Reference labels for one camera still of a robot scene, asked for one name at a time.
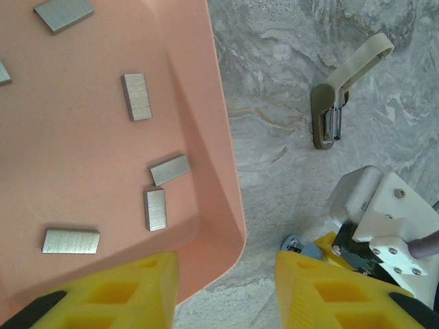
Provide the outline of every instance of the metal bolt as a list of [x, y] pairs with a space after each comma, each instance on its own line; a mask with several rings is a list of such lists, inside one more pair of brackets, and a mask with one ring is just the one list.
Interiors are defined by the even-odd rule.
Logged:
[[337, 255], [340, 256], [342, 254], [342, 252], [340, 251], [340, 246], [339, 245], [333, 245], [332, 246], [332, 252]]
[[394, 194], [395, 197], [397, 197], [398, 199], [402, 199], [403, 197], [405, 197], [405, 191], [401, 188], [396, 188]]

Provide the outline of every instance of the gray marble countertop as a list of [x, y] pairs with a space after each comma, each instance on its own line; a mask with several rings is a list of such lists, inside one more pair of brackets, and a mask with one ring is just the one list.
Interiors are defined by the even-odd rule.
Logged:
[[[248, 241], [237, 266], [176, 310], [174, 328], [280, 328], [274, 257], [326, 232], [342, 175], [396, 171], [439, 199], [439, 0], [209, 0]], [[343, 137], [313, 147], [311, 89], [370, 36], [394, 53], [351, 90]]]

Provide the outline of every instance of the gray cable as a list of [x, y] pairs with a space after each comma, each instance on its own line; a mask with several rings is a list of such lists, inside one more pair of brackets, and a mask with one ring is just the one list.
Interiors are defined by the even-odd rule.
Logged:
[[425, 238], [410, 241], [407, 246], [414, 258], [425, 258], [439, 254], [439, 230]]

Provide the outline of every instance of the beige handle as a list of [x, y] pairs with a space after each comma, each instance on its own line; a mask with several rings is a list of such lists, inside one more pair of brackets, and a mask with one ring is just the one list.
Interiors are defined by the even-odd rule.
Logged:
[[326, 84], [343, 93], [382, 59], [390, 55], [395, 46], [385, 36], [378, 33], [370, 37], [357, 51], [340, 65], [326, 80]]

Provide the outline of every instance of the pink tray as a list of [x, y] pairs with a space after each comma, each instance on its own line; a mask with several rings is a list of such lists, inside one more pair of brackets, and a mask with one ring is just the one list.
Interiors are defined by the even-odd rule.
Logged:
[[[52, 36], [5, 0], [0, 58], [0, 323], [57, 284], [177, 250], [183, 301], [239, 259], [246, 226], [206, 1], [91, 0]], [[130, 122], [120, 76], [145, 73], [153, 119]], [[168, 228], [145, 229], [148, 166], [186, 153], [163, 185]], [[96, 255], [41, 254], [48, 227], [95, 228]]]

